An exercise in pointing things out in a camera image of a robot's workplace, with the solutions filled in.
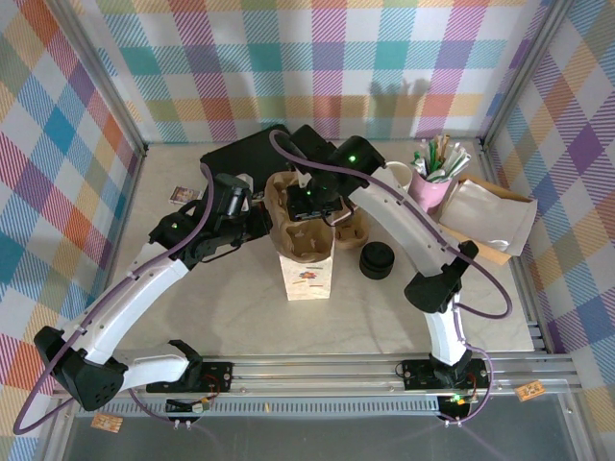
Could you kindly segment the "white paper bag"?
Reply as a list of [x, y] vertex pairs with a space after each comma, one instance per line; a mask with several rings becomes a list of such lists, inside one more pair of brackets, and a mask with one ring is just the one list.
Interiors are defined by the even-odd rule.
[[331, 295], [334, 231], [332, 252], [327, 259], [315, 263], [299, 263], [279, 253], [278, 256], [286, 296], [290, 301], [325, 300]]

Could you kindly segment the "stack of paper cups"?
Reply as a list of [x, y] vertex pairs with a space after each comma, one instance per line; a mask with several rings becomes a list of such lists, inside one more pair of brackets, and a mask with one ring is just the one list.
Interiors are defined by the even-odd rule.
[[388, 161], [386, 168], [392, 173], [398, 185], [403, 191], [408, 192], [412, 182], [413, 170], [406, 164], [400, 161]]

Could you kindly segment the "small sticker card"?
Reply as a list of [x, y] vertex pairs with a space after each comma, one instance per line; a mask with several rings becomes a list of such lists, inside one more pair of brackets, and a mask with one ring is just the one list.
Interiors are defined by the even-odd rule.
[[169, 202], [173, 205], [186, 205], [194, 200], [201, 200], [204, 191], [184, 186], [176, 186], [171, 193]]

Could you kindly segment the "stack of black lids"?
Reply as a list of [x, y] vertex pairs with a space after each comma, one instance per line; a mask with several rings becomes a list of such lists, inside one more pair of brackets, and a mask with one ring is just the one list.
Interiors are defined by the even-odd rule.
[[393, 268], [395, 254], [392, 248], [380, 241], [367, 243], [359, 256], [359, 270], [368, 279], [385, 279]]

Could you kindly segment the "pink cup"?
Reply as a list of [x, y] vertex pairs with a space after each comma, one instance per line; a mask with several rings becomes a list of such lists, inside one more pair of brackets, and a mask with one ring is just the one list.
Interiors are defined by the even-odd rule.
[[428, 182], [416, 170], [413, 170], [408, 194], [427, 214], [433, 215], [440, 207], [452, 183], [452, 179], [445, 182]]

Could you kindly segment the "black flat device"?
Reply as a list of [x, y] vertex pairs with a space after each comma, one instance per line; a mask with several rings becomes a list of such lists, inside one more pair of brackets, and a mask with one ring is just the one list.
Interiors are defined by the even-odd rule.
[[291, 133], [285, 125], [276, 124], [202, 155], [201, 172], [204, 172], [207, 166], [214, 177], [222, 173], [231, 176], [249, 175], [253, 180], [253, 192], [264, 195], [271, 175], [291, 171], [288, 160], [281, 156], [270, 142], [269, 134], [275, 130], [288, 134], [292, 143], [305, 155], [308, 154], [308, 145], [315, 148], [327, 143], [309, 125]]

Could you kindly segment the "white wrapped straw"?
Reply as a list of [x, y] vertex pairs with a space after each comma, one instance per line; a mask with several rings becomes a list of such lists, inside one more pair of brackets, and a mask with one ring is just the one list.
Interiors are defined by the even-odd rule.
[[454, 167], [465, 158], [464, 152], [465, 149], [459, 142], [457, 142], [452, 151], [446, 156], [446, 159], [443, 161], [441, 166], [441, 169], [444, 171], [446, 176], [450, 176]]
[[455, 177], [457, 174], [459, 174], [466, 166], [467, 164], [470, 162], [472, 156], [465, 150], [464, 152], [465, 154], [465, 158], [463, 160], [461, 160], [453, 169], [453, 172], [451, 173], [450, 176], [446, 176], [445, 175], [445, 180], [449, 181], [451, 180], [453, 177]]

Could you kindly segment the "small circuit board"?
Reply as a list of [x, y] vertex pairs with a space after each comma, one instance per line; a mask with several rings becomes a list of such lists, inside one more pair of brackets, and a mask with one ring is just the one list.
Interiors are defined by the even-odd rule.
[[201, 398], [198, 400], [175, 400], [167, 399], [164, 405], [166, 413], [194, 413], [202, 414], [209, 411], [212, 406], [211, 398]]
[[438, 399], [439, 411], [443, 418], [463, 419], [471, 411], [471, 398], [453, 394], [451, 396], [440, 396]]

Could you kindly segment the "orange paper tag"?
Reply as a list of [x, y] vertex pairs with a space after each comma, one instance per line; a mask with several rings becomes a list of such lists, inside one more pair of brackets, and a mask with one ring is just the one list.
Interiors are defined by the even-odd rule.
[[546, 389], [540, 381], [533, 381], [515, 388], [514, 392], [519, 401], [528, 401], [544, 395]]
[[114, 415], [97, 413], [91, 422], [91, 427], [111, 433], [118, 433], [123, 424], [123, 418]]

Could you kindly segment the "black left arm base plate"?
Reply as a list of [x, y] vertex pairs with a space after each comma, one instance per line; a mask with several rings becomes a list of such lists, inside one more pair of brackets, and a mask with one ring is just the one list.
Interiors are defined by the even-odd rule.
[[228, 393], [233, 380], [232, 362], [201, 361], [190, 364], [176, 381], [159, 381], [146, 385], [146, 391], [160, 393], [219, 394]]

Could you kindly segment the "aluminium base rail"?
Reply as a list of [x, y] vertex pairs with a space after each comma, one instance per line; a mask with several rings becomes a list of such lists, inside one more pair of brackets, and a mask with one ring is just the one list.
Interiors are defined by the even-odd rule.
[[[414, 394], [428, 396], [512, 395], [514, 389], [540, 381], [549, 393], [566, 393], [580, 388], [573, 361], [566, 355], [541, 352], [496, 353], [485, 362], [490, 384], [479, 390], [410, 390], [401, 375], [404, 360], [427, 359], [423, 354], [316, 354], [316, 355], [243, 355], [204, 357], [202, 361], [232, 362], [233, 380], [224, 396], [254, 397], [333, 397]], [[121, 385], [107, 383], [88, 387], [95, 407], [122, 397], [129, 390], [148, 393], [146, 385], [176, 381], [160, 366], [153, 371], [128, 371]]]

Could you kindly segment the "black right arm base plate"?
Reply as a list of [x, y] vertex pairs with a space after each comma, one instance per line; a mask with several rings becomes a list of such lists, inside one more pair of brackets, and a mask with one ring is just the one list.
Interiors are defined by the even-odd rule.
[[485, 362], [471, 359], [465, 366], [434, 366], [427, 359], [401, 362], [404, 386], [410, 390], [479, 390], [490, 384]]

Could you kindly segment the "aluminium frame post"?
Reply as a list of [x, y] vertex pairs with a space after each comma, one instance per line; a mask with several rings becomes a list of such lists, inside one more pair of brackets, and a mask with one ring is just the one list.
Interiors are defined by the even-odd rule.
[[520, 65], [512, 74], [509, 88], [504, 94], [502, 102], [488, 125], [484, 135], [480, 138], [481, 147], [488, 149], [504, 128], [506, 120], [518, 103], [525, 87], [534, 75], [541, 60], [546, 54], [556, 32], [573, 7], [576, 0], [551, 0], [548, 8], [538, 23], [536, 32], [529, 42], [527, 51], [522, 56]]
[[45, 3], [81, 59], [88, 76], [105, 99], [124, 135], [131, 141], [139, 156], [145, 158], [148, 144], [140, 134], [133, 117], [92, 44], [86, 28], [72, 9], [69, 0], [45, 0]]

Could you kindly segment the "slotted metal duct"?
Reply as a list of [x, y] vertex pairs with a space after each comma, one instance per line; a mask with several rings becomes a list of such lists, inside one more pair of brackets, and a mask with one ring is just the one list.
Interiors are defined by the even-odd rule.
[[148, 399], [142, 405], [149, 411], [167, 417], [362, 417], [362, 416], [425, 416], [437, 415], [436, 397], [380, 396], [348, 398], [263, 398], [239, 397], [217, 399], [202, 411], [179, 411], [169, 399]]

